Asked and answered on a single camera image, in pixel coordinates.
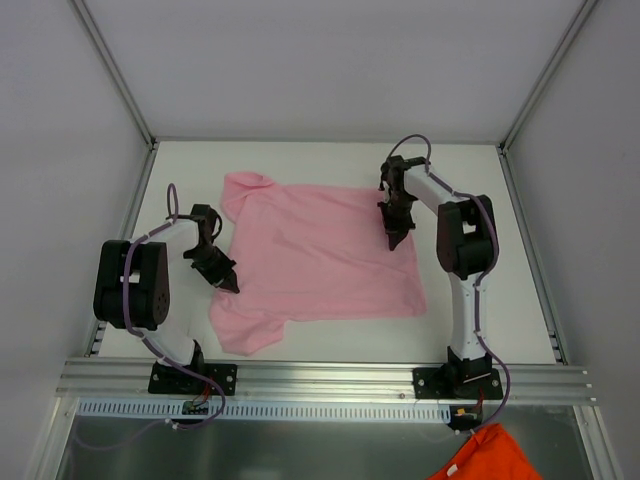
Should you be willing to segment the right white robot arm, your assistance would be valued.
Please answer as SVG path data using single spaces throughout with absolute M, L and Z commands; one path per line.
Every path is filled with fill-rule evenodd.
M 380 167 L 378 203 L 390 250 L 416 228 L 411 209 L 421 202 L 436 215 L 436 256 L 448 274 L 452 298 L 452 336 L 441 366 L 412 372 L 417 399 L 501 400 L 500 374 L 493 367 L 482 323 L 487 277 L 499 246 L 493 206 L 485 195 L 455 191 L 424 157 L 388 157 Z

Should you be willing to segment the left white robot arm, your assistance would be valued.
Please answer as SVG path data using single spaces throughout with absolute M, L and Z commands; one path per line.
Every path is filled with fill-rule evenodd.
M 188 215 L 171 215 L 140 240 L 109 240 L 101 247 L 93 300 L 98 320 L 125 330 L 156 357 L 148 392 L 220 397 L 235 394 L 237 367 L 204 358 L 197 340 L 170 319 L 169 266 L 186 260 L 210 286 L 240 292 L 236 262 L 215 240 L 220 214 L 196 204 Z

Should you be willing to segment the pink t shirt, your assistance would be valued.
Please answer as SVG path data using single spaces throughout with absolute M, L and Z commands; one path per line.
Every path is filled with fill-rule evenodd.
M 283 185 L 254 172 L 224 178 L 238 293 L 217 292 L 209 317 L 222 350 L 249 356 L 289 322 L 418 317 L 426 292 L 412 238 L 388 246 L 375 188 Z

